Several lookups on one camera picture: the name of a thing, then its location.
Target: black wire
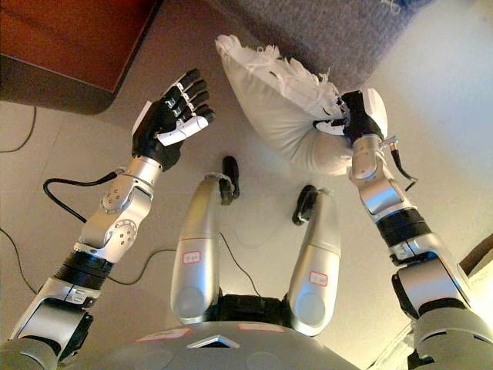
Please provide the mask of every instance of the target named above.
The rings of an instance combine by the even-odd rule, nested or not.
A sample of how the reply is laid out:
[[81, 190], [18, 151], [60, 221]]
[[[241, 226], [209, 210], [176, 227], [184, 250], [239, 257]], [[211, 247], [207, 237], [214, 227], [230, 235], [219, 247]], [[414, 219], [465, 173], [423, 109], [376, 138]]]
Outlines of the black wire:
[[255, 290], [255, 293], [257, 293], [257, 295], [259, 296], [259, 298], [262, 298], [262, 296], [260, 295], [259, 291], [257, 290], [257, 288], [255, 287], [255, 284], [253, 283], [253, 279], [252, 277], [250, 276], [250, 274], [248, 274], [241, 266], [240, 264], [238, 264], [238, 261], [236, 260], [236, 258], [234, 257], [233, 255], [233, 252], [231, 251], [231, 248], [230, 246], [228, 245], [228, 242], [226, 241], [226, 238], [224, 237], [223, 233], [219, 233], [221, 234], [221, 237], [223, 238], [224, 240], [224, 244], [226, 245], [226, 247], [228, 248], [228, 251], [230, 252], [231, 254], [231, 257], [234, 261], [234, 263], [238, 266], [238, 268], [250, 279], [250, 283], [252, 283], [252, 287], [253, 289]]
[[74, 180], [67, 180], [67, 179], [59, 179], [59, 178], [52, 178], [52, 179], [47, 179], [45, 183], [43, 184], [43, 190], [45, 191], [45, 194], [48, 196], [49, 199], [53, 200], [55, 203], [57, 203], [61, 208], [72, 214], [73, 216], [77, 217], [79, 220], [81, 220], [83, 223], [87, 221], [83, 216], [78, 214], [76, 211], [74, 211], [72, 208], [67, 206], [65, 203], [63, 203], [61, 200], [59, 200], [57, 197], [55, 197], [52, 192], [49, 190], [48, 185], [50, 183], [66, 183], [68, 185], [75, 185], [77, 187], [94, 187], [96, 185], [100, 185], [102, 183], [107, 183], [110, 180], [113, 180], [116, 177], [116, 172], [112, 171], [108, 173], [106, 176], [101, 177], [99, 180], [96, 181], [90, 181], [88, 183], [83, 183], [82, 181], [74, 181]]
[[31, 139], [31, 135], [32, 135], [32, 132], [34, 131], [34, 126], [36, 124], [36, 114], [38, 112], [38, 109], [33, 106], [33, 112], [32, 112], [32, 124], [31, 124], [31, 129], [29, 130], [29, 133], [27, 135], [27, 137], [24, 139], [24, 141], [22, 142], [21, 145], [19, 145], [18, 147], [14, 148], [14, 149], [8, 149], [8, 150], [0, 150], [0, 153], [14, 153], [14, 152], [17, 152], [18, 150], [22, 149], [24, 147], [24, 145], [29, 141], [29, 139]]
[[406, 179], [411, 181], [411, 183], [409, 185], [407, 185], [407, 187], [405, 189], [405, 191], [408, 191], [418, 182], [418, 179], [416, 177], [412, 177], [409, 173], [404, 171], [404, 168], [402, 168], [401, 156], [399, 155], [399, 149], [391, 150], [391, 154], [392, 154], [392, 158], [394, 158], [395, 166], [397, 167], [399, 172], [402, 174], [402, 176], [404, 176]]
[[146, 272], [147, 265], [151, 261], [151, 258], [153, 258], [156, 254], [161, 253], [161, 252], [176, 252], [176, 249], [158, 249], [156, 251], [153, 251], [147, 257], [146, 262], [144, 263], [144, 266], [142, 267], [142, 270], [140, 271], [139, 276], [135, 280], [133, 280], [133, 281], [128, 281], [128, 282], [126, 282], [126, 281], [119, 281], [119, 280], [113, 279], [112, 277], [108, 277], [108, 279], [111, 280], [111, 281], [113, 281], [113, 282], [115, 282], [115, 283], [117, 283], [117, 284], [121, 284], [121, 285], [134, 285], [134, 284], [136, 284], [142, 278], [142, 276], [144, 275], [144, 272]]
[[21, 271], [21, 276], [22, 276], [22, 280], [24, 280], [25, 284], [28, 286], [29, 290], [31, 290], [35, 295], [38, 294], [38, 292], [36, 291], [36, 289], [34, 289], [30, 283], [28, 282], [28, 279], [25, 278], [25, 275], [24, 275], [24, 271], [22, 270], [22, 265], [21, 265], [21, 259], [20, 257], [18, 256], [18, 250], [17, 250], [17, 246], [15, 245], [15, 242], [14, 240], [11, 238], [10, 235], [7, 234], [7, 232], [5, 230], [3, 230], [1, 227], [0, 227], [0, 231], [10, 240], [10, 242], [12, 243], [12, 246], [14, 247], [14, 251], [15, 251], [15, 255], [17, 256], [17, 264], [18, 264], [18, 269]]

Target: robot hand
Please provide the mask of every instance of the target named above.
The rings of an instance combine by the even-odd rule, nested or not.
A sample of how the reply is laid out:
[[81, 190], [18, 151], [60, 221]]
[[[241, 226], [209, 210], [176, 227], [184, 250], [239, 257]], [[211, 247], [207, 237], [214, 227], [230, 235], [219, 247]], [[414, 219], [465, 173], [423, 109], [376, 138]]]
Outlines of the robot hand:
[[183, 141], [214, 120], [207, 104], [206, 82], [193, 69], [173, 83], [163, 97], [147, 102], [132, 130], [132, 156], [158, 162], [163, 172], [179, 159]]

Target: black robot foot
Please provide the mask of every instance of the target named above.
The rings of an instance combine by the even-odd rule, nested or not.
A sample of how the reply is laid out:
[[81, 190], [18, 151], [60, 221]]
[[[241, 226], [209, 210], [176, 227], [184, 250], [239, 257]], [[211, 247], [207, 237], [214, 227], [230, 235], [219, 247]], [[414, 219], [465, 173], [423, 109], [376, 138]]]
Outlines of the black robot foot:
[[220, 180], [222, 204], [228, 205], [240, 196], [240, 169], [233, 156], [225, 156], [223, 158], [223, 173], [231, 179], [231, 183], [234, 185], [234, 190], [232, 190], [228, 181]]
[[311, 210], [315, 204], [315, 200], [317, 199], [318, 190], [313, 185], [306, 185], [300, 193], [298, 197], [296, 210], [294, 210], [293, 223], [295, 225], [302, 225], [305, 222], [308, 222], [311, 215]]

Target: beige floor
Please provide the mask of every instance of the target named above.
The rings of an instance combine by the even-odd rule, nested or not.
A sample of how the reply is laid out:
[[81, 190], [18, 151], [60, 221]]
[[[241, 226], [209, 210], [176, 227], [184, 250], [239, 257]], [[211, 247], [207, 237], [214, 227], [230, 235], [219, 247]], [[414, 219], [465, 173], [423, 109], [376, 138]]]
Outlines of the beige floor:
[[[391, 134], [401, 138], [404, 165], [421, 178], [412, 199], [459, 258], [493, 227], [493, 149], [488, 136], [481, 134], [491, 134], [487, 118], [491, 117], [488, 102], [493, 98], [489, 87], [493, 81], [485, 61], [491, 61], [493, 38], [488, 23], [491, 13], [485, 13], [483, 23], [477, 22], [482, 7], [488, 7], [486, 1], [474, 6], [442, 1], [425, 9], [369, 81], [387, 104]], [[442, 17], [442, 23], [436, 24], [437, 17]], [[468, 28], [459, 32], [454, 26], [458, 20]], [[220, 33], [235, 33], [252, 42], [237, 25], [200, 2], [165, 2], [116, 101], [106, 112], [80, 116], [39, 109], [29, 144], [19, 153], [0, 156], [1, 225], [17, 241], [27, 278], [38, 287], [57, 270], [81, 227], [45, 197], [42, 182], [49, 177], [92, 180], [126, 165], [130, 130], [145, 101], [156, 99], [187, 69], [199, 67], [209, 83], [210, 105], [217, 119], [186, 141], [178, 165], [161, 177], [153, 210], [112, 276], [129, 280], [150, 251], [175, 246], [202, 174], [219, 170], [221, 158], [232, 154], [240, 164], [242, 196], [223, 209], [222, 230], [260, 293], [281, 298], [304, 234], [303, 227], [290, 222], [296, 197], [306, 183], [331, 187], [340, 211], [343, 259], [334, 318], [318, 340], [365, 368], [407, 324], [391, 288], [394, 267], [384, 242], [346, 178], [325, 178], [293, 168], [261, 142], [223, 74], [213, 44]], [[478, 33], [481, 38], [476, 47]], [[472, 65], [475, 69], [466, 69]], [[0, 107], [1, 145], [12, 146], [29, 128], [32, 108], [11, 103]], [[402, 180], [397, 172], [396, 177]], [[55, 191], [89, 216], [104, 186], [88, 190], [60, 186]], [[133, 287], [106, 283], [92, 310], [95, 322], [81, 356], [178, 324], [168, 303], [173, 257], [156, 257]], [[220, 267], [225, 292], [253, 292], [225, 249]], [[5, 340], [32, 299], [5, 238], [1, 268], [0, 339]]]

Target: brown cabinet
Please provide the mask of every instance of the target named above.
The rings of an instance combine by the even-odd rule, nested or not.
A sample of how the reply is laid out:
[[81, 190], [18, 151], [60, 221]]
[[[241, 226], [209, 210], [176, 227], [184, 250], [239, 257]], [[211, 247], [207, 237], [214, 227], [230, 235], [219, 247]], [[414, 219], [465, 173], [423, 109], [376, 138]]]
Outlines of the brown cabinet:
[[2, 0], [1, 98], [81, 113], [107, 108], [158, 0]]

